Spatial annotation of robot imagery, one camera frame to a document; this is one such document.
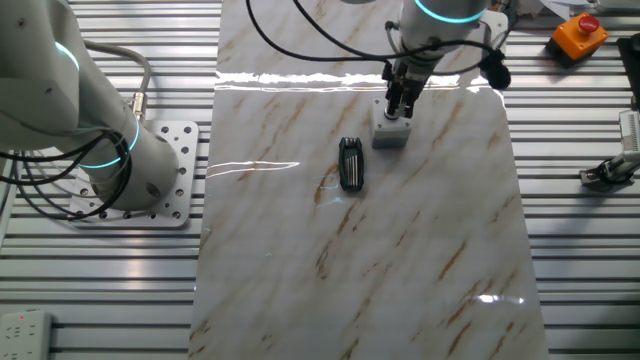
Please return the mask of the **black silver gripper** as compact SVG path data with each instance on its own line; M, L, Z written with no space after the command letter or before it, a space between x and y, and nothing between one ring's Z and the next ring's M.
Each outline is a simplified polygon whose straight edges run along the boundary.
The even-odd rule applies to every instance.
M410 119L413 116L414 104L426 83L424 65L425 62L415 56L400 57L385 64L382 78L387 82L386 118L397 119L399 106L401 117Z

